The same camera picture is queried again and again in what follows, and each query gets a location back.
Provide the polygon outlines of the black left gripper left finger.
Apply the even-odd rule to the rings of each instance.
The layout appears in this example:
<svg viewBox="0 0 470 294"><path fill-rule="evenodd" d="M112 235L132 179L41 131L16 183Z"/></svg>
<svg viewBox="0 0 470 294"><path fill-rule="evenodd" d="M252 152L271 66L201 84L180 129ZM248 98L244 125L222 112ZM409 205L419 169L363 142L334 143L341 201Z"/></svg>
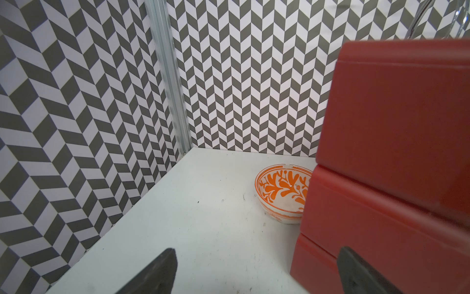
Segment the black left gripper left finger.
<svg viewBox="0 0 470 294"><path fill-rule="evenodd" d="M116 294L170 294L176 272L176 250L167 248Z"/></svg>

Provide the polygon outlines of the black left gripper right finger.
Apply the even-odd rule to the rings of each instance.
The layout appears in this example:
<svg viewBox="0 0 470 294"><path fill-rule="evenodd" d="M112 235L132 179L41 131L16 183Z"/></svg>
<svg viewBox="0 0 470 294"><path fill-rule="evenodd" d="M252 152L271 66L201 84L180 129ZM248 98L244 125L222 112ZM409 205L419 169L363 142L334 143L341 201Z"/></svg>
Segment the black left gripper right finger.
<svg viewBox="0 0 470 294"><path fill-rule="evenodd" d="M403 293L350 247L341 248L337 268L345 294Z"/></svg>

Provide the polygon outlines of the red plastic drawer cabinet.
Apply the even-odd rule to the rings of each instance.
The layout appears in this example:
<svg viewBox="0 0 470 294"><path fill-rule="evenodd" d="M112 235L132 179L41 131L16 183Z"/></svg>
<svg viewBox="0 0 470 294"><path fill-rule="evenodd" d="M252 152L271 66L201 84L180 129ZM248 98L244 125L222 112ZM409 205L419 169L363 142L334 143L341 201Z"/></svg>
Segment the red plastic drawer cabinet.
<svg viewBox="0 0 470 294"><path fill-rule="evenodd" d="M341 294L343 247L404 294L470 291L470 42L342 45L291 276Z"/></svg>

